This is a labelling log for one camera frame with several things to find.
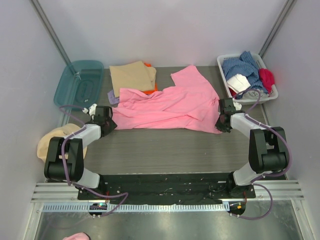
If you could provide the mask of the lavender t shirt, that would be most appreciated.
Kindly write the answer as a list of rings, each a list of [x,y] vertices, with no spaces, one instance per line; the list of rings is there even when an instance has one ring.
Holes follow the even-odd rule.
[[[108,101],[111,105],[117,105],[120,102],[119,97],[115,97],[114,90],[111,90],[107,93]]]

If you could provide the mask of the pink t shirt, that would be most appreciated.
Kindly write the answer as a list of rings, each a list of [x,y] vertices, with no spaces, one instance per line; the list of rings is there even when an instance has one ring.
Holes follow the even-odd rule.
[[[211,83],[190,65],[172,73],[174,86],[146,95],[122,88],[119,104],[113,108],[117,130],[188,129],[220,134],[219,95]]]

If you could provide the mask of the beige t shirt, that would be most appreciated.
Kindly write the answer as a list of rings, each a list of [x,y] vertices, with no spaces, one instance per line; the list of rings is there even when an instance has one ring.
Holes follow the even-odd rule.
[[[142,61],[126,65],[110,66],[110,76],[114,95],[120,96],[121,88],[139,91],[152,91],[155,89],[156,69],[146,66]]]

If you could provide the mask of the orange t shirt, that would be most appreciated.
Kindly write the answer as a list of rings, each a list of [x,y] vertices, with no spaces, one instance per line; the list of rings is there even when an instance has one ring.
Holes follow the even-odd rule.
[[[153,68],[153,66],[150,64],[150,63],[146,63],[144,62],[144,65],[147,67],[147,68],[152,68],[152,70],[150,70],[151,72],[151,83],[152,85],[154,86],[154,88],[152,90],[147,90],[147,91],[143,91],[144,94],[146,95],[150,95],[156,91],[158,91],[158,85],[156,83],[156,70]]]

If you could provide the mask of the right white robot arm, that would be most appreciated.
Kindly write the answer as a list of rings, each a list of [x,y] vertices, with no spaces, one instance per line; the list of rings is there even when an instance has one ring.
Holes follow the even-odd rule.
[[[232,98],[219,100],[215,128],[222,133],[237,130],[249,139],[248,163],[231,172],[226,181],[225,190],[230,197],[238,197],[244,187],[264,176],[283,175],[290,166],[291,154],[284,129],[265,125],[237,110]]]

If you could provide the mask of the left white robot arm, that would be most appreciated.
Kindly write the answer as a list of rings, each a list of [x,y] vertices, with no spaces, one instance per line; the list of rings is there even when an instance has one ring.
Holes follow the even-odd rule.
[[[65,111],[65,108],[82,110],[89,116],[84,122],[76,116]],[[81,124],[81,128],[73,130],[66,136],[54,136],[50,139],[44,165],[44,176],[48,180],[67,182],[79,188],[88,188],[93,198],[100,200],[107,192],[102,184],[100,174],[85,168],[84,149],[93,142],[109,135],[116,129],[113,120],[113,109],[110,106],[93,104],[88,108],[76,105],[63,105],[59,108],[69,118]]]

